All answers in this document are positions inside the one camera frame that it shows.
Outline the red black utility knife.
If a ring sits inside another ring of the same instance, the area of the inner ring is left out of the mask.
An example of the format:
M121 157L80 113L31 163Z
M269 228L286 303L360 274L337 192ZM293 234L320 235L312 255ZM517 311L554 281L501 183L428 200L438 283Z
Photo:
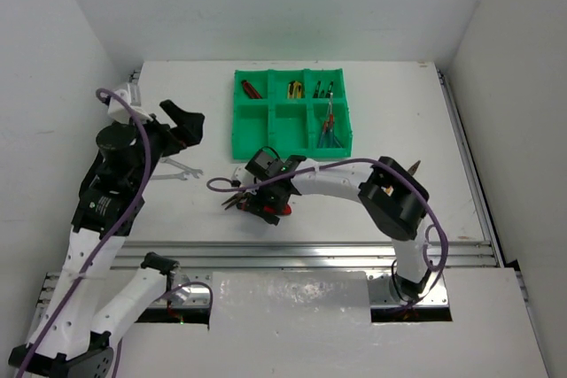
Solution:
M275 208L274 206L269 206L269 205L239 203L237 204L237 209L250 213L271 214L276 216L291 215L291 207L288 204L282 208Z

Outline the blue red handle screwdriver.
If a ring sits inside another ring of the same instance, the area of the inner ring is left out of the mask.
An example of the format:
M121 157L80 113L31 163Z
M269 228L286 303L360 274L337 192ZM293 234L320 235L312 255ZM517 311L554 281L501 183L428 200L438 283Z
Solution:
M332 146L332 115L325 118L322 123L322 130L319 135L317 147L330 148Z

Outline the red black box cutter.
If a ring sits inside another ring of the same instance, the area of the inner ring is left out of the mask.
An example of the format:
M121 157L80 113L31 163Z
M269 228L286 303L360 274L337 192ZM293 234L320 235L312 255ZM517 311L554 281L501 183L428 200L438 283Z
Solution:
M251 99L262 99L260 92L249 81L241 81L241 86Z

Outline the small yellow black cutter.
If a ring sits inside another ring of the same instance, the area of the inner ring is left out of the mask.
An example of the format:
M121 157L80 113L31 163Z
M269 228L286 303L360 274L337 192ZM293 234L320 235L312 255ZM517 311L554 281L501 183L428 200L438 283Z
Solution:
M296 81L294 84L294 97L297 99L303 98L303 84L300 81Z

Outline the yellow black utility knife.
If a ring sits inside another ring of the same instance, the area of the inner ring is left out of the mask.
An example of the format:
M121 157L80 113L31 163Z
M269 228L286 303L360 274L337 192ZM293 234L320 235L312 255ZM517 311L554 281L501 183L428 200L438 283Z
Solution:
M295 95L294 95L295 86L296 86L296 81L291 81L288 84L288 89L287 89L287 98L288 99L293 99L295 97Z

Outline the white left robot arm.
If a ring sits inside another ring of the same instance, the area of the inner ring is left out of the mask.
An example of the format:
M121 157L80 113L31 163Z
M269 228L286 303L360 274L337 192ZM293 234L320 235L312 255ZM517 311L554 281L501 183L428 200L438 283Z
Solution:
M8 363L18 377L105 377L128 328L172 286L176 261L145 255L134 278L102 310L105 280L144 206L143 192L162 158L198 145L205 116L166 100L160 123L126 110L96 137L97 155L79 190L62 270L42 320Z

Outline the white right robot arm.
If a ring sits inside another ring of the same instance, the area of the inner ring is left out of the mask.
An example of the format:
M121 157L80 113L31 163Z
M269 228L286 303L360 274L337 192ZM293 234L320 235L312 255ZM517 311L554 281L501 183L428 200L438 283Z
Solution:
M321 195L354 201L364 206L377 229L392 240L397 272L392 278L399 296L416 301L431 277L424 258L425 237L419 227L425 209L419 198L428 192L389 157L379 165L351 162L332 166L292 155L286 160L259 150L235 179L257 189L237 197L237 209L276 225L291 213L290 197Z

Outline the silver open-end wrench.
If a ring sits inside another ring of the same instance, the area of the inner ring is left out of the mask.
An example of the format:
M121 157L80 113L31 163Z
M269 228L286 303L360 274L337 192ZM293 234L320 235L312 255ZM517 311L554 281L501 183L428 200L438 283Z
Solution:
M179 180L186 181L188 179L185 173L177 174L154 174L151 177L151 181L164 181L164 180Z
M162 164L168 164L170 166L174 166L174 167L182 170L186 174L192 175L196 179L204 174L204 172L201 169L186 166L185 164L183 164L183 163L181 163L177 160L174 160L170 157L161 158L159 162L162 163Z

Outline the green six-compartment bin tray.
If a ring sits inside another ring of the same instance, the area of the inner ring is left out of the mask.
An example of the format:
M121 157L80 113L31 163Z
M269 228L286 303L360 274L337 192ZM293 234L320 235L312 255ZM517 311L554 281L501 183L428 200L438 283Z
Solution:
M246 95L241 81L249 81L262 99L251 99ZM303 84L303 98L287 98L291 81ZM329 102L328 98L313 98L318 81L322 82L321 90L334 81L332 124L342 148L317 147ZM233 159L245 161L262 147L271 147L284 158L297 154L315 159L342 159L351 156L352 146L353 130L342 69L235 71L231 131Z

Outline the aluminium front rail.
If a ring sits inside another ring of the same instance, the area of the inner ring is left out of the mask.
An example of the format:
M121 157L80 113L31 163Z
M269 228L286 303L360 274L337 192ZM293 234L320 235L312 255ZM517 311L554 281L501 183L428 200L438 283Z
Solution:
M379 243L148 243L126 242L119 251L105 282L98 308L104 306L128 283L146 253L155 251L181 265L192 282L213 287L219 272L363 272L366 274L371 309L385 310L404 305L402 295L392 283L394 249ZM494 268L502 266L492 244L483 242L450 243L444 277L436 286L431 274L417 308L449 306L444 278L451 268Z

